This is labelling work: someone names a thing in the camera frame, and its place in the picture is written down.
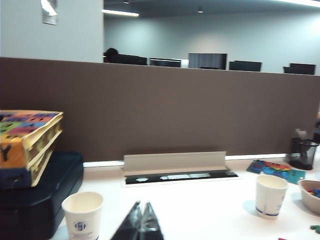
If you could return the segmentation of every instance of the pen holder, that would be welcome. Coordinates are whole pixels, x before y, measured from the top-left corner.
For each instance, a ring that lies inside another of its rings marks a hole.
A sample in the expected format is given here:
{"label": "pen holder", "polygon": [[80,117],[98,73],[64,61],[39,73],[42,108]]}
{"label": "pen holder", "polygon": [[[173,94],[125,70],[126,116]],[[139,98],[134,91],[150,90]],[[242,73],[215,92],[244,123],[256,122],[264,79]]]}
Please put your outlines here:
{"label": "pen holder", "polygon": [[310,139],[293,138],[289,164],[297,169],[312,170],[317,146],[319,144]]}

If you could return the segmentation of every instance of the paper cup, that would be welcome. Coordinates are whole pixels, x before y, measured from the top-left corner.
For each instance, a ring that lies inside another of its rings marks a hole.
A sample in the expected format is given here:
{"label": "paper cup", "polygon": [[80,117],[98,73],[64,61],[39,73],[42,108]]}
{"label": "paper cup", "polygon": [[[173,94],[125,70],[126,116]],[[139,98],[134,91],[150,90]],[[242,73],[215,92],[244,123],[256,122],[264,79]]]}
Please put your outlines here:
{"label": "paper cup", "polygon": [[96,192],[78,192],[61,204],[70,240],[96,240],[100,233],[103,197]]}
{"label": "paper cup", "polygon": [[273,175],[259,175],[256,180],[255,209],[264,219],[276,219],[285,198],[288,183]]}

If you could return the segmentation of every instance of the white desk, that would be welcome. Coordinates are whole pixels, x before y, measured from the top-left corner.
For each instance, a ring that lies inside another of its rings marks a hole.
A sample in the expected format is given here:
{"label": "white desk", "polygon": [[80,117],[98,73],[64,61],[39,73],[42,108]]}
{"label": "white desk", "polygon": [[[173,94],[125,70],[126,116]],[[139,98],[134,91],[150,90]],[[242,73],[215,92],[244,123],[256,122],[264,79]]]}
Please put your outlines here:
{"label": "white desk", "polygon": [[[320,180],[320,158],[306,179]],[[265,159],[284,163],[280,158]],[[109,240],[137,200],[150,201],[166,240],[320,240],[310,229],[320,225],[320,216],[310,212],[301,200],[300,189],[289,183],[276,220],[258,217],[255,212],[257,174],[246,169],[253,160],[228,160],[227,167],[237,179],[182,180],[168,184],[124,185],[122,167],[87,167],[80,192],[103,195],[100,240]],[[67,240],[63,220],[52,240]]]}

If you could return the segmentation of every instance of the beige bowl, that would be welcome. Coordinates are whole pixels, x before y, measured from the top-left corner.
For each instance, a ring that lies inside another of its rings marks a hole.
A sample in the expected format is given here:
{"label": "beige bowl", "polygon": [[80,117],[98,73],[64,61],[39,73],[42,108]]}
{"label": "beige bowl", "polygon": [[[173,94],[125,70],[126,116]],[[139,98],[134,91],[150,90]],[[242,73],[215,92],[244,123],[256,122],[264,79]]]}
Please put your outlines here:
{"label": "beige bowl", "polygon": [[300,180],[298,181],[298,185],[301,189],[304,205],[313,213],[320,215],[320,198],[308,193],[308,190],[312,190],[314,188],[320,189],[320,181]]}

